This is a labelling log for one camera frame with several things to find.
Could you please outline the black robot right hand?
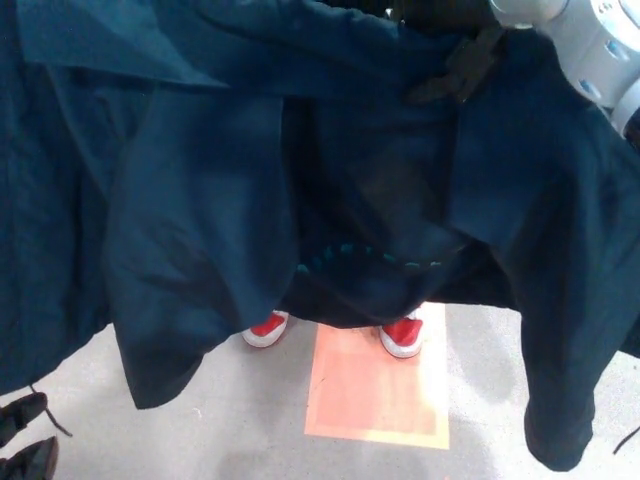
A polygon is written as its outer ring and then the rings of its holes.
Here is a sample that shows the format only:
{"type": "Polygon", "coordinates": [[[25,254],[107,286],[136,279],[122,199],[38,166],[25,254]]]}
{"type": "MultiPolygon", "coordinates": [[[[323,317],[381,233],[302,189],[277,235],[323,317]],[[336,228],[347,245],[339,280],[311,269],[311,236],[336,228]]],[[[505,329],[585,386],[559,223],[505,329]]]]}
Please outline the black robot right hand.
{"type": "Polygon", "coordinates": [[[446,72],[409,89],[406,100],[426,104],[451,97],[462,104],[484,83],[497,63],[505,29],[495,19],[487,1],[397,1],[396,18],[422,33],[464,32],[448,56],[446,72]]]}

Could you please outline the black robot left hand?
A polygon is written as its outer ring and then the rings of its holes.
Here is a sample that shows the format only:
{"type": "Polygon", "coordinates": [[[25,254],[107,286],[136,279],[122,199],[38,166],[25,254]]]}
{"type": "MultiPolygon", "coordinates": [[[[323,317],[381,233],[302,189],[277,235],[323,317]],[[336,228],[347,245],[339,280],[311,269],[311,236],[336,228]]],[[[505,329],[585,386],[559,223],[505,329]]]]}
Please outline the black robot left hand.
{"type": "MultiPolygon", "coordinates": [[[[1,447],[4,448],[27,425],[47,410],[48,399],[36,392],[1,408],[1,447]]],[[[1,480],[51,480],[58,463],[59,442],[55,436],[38,441],[1,459],[1,480]]]]}

